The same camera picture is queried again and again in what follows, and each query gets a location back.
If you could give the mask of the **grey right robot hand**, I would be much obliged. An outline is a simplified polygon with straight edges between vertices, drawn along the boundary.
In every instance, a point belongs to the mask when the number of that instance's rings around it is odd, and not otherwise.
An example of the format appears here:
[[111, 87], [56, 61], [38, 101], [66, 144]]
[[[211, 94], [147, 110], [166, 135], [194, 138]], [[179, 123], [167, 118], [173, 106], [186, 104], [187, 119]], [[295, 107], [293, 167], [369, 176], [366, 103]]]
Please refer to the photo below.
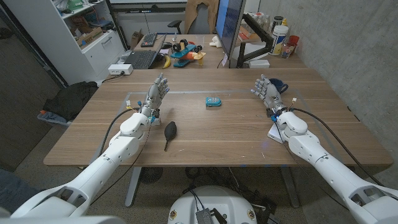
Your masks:
[[264, 103], [267, 114], [271, 116], [280, 116], [287, 111], [287, 107], [283, 104], [280, 93], [271, 81], [264, 75], [257, 79], [254, 83], [254, 89], [251, 93], [258, 96]]

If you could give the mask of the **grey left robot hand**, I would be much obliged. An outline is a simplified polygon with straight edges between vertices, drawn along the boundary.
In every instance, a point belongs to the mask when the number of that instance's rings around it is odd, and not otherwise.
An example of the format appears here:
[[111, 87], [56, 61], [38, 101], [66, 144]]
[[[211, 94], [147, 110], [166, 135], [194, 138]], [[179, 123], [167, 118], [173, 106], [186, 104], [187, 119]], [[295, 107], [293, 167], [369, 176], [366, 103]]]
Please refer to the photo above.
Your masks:
[[160, 73], [150, 86], [144, 102], [141, 106], [141, 114], [149, 117], [153, 111], [159, 109], [162, 104], [164, 96], [169, 92], [168, 79], [164, 78], [164, 74]]

